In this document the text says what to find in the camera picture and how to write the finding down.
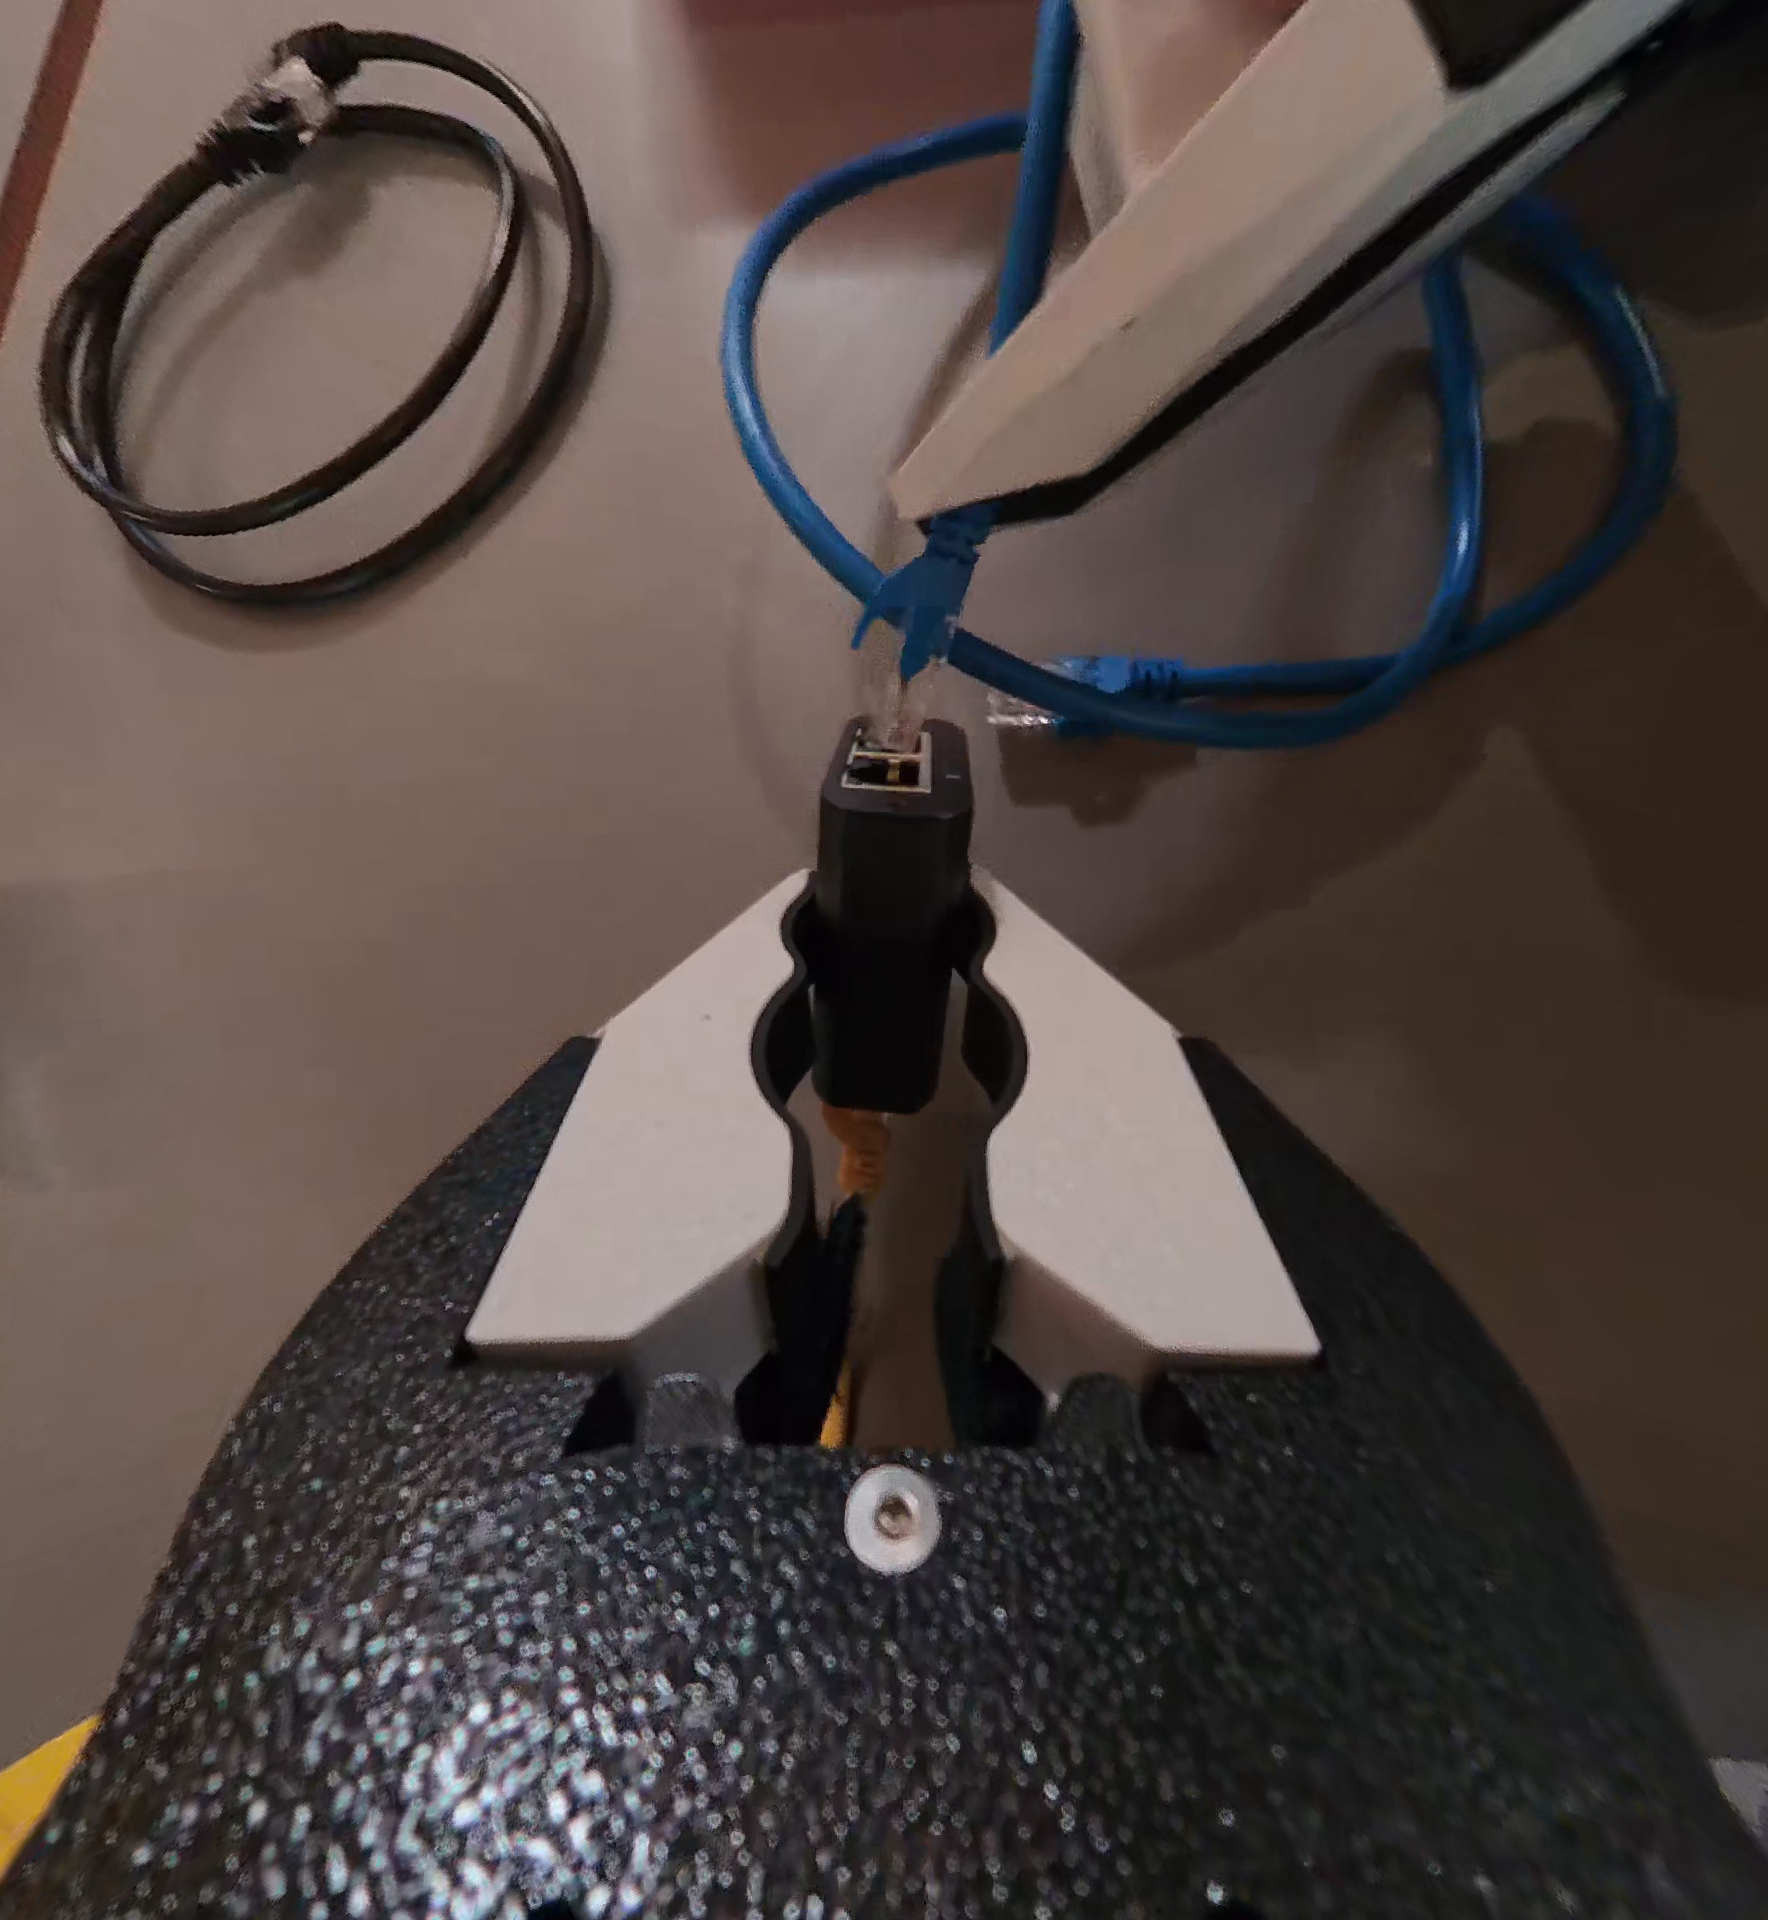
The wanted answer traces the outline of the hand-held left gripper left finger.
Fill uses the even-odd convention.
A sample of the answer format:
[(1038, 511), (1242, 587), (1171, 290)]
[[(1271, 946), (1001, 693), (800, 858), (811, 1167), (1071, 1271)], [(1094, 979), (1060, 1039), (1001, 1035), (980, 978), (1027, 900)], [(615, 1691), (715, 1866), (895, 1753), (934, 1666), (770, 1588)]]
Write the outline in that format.
[(765, 890), (595, 1035), (462, 1329), (482, 1357), (629, 1387), (742, 1387), (766, 1357), (765, 1265), (808, 1152), (753, 1078), (753, 1026), (798, 978), (783, 913), (806, 890), (806, 868)]

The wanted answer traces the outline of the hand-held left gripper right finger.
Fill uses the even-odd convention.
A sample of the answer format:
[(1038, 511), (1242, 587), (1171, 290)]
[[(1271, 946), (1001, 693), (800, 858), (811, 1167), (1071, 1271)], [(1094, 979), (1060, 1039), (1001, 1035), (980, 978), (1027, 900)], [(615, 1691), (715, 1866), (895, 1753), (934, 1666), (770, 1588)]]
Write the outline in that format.
[(1303, 1367), (1320, 1338), (1182, 1035), (974, 868), (966, 1066), (988, 1100), (969, 1234), (986, 1344), (1028, 1387)]

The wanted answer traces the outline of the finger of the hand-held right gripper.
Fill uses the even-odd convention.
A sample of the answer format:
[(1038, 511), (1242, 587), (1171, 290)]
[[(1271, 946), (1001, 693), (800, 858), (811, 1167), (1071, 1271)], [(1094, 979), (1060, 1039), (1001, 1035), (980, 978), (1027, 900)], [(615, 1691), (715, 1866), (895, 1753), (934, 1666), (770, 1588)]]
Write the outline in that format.
[(1088, 239), (891, 471), (904, 519), (1082, 510), (1537, 181), (1723, 3), (1071, 3), (1043, 217)]

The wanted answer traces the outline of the black ethernet coupler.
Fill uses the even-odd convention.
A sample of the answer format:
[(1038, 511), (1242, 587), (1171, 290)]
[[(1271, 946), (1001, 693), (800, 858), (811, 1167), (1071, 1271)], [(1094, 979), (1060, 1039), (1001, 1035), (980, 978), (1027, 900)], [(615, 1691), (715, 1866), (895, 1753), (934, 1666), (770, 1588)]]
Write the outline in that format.
[(851, 722), (815, 815), (811, 1035), (815, 1095), (917, 1116), (943, 1072), (948, 991), (969, 919), (969, 735), (943, 717), (911, 750)]

